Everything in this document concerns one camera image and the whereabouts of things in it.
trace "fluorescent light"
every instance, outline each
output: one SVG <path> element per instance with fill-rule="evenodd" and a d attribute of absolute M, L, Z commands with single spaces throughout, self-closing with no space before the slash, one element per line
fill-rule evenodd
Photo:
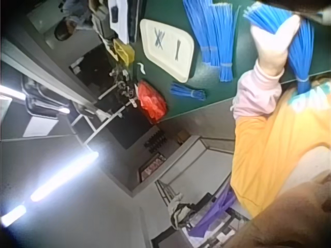
<path fill-rule="evenodd" d="M 70 109 L 66 107 L 62 107 L 59 109 L 60 112 L 65 113 L 65 114 L 70 114 Z"/>
<path fill-rule="evenodd" d="M 4 227 L 10 226 L 19 217 L 26 213 L 26 208 L 23 205 L 19 205 L 11 210 L 8 214 L 1 217 L 1 222 Z"/>
<path fill-rule="evenodd" d="M 25 100 L 26 95 L 22 92 L 13 90 L 11 88 L 7 88 L 5 86 L 0 85 L 0 92 L 6 95 L 10 95 L 11 97 L 15 97 L 21 100 Z"/>
<path fill-rule="evenodd" d="M 88 155 L 82 156 L 76 161 L 74 161 L 68 167 L 60 170 L 55 176 L 48 180 L 44 185 L 39 187 L 31 196 L 31 200 L 38 202 L 45 198 L 52 191 L 56 190 L 58 187 L 68 182 L 70 179 L 81 173 L 89 165 L 93 163 L 94 160 L 99 156 L 99 153 L 92 152 Z"/>

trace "white tray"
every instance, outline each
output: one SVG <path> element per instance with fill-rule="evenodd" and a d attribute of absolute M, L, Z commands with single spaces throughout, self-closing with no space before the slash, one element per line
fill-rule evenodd
<path fill-rule="evenodd" d="M 140 31 L 146 57 L 181 83 L 188 80 L 194 41 L 185 31 L 143 19 Z"/>

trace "yellow object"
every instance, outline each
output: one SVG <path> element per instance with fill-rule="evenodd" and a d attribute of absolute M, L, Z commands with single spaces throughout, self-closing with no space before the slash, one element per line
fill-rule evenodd
<path fill-rule="evenodd" d="M 300 158 L 318 146 L 330 149 L 331 82 L 281 97 L 269 118 L 239 117 L 231 186 L 256 216 L 276 198 Z"/>
<path fill-rule="evenodd" d="M 134 61 L 134 49 L 130 45 L 125 45 L 119 39 L 114 39 L 114 48 L 127 67 Z"/>

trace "bundle of blue cable ties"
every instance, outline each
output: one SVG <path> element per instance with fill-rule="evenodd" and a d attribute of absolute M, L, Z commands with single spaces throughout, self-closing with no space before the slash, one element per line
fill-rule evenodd
<path fill-rule="evenodd" d="M 244 12 L 244 17 L 251 24 L 275 34 L 280 25 L 292 13 L 269 5 L 255 3 Z M 298 81 L 297 92 L 303 94 L 310 90 L 309 69 L 312 60 L 314 29 L 312 24 L 303 19 L 300 28 L 289 47 L 289 64 Z"/>
<path fill-rule="evenodd" d="M 233 80 L 233 42 L 238 11 L 232 4 L 212 0 L 183 0 L 194 35 L 201 48 L 202 61 L 220 68 L 220 80 Z"/>
<path fill-rule="evenodd" d="M 170 93 L 180 97 L 191 97 L 199 101 L 206 100 L 206 93 L 202 89 L 190 89 L 182 84 L 172 83 Z"/>

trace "white paper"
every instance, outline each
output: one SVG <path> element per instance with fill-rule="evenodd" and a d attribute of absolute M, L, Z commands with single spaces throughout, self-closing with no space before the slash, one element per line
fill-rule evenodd
<path fill-rule="evenodd" d="M 27 125 L 23 137 L 47 136 L 58 120 L 33 116 Z"/>
<path fill-rule="evenodd" d="M 118 22 L 112 22 L 111 8 L 118 7 Z M 110 28 L 118 34 L 118 38 L 124 43 L 129 43 L 128 35 L 128 2 L 127 0 L 108 0 Z"/>

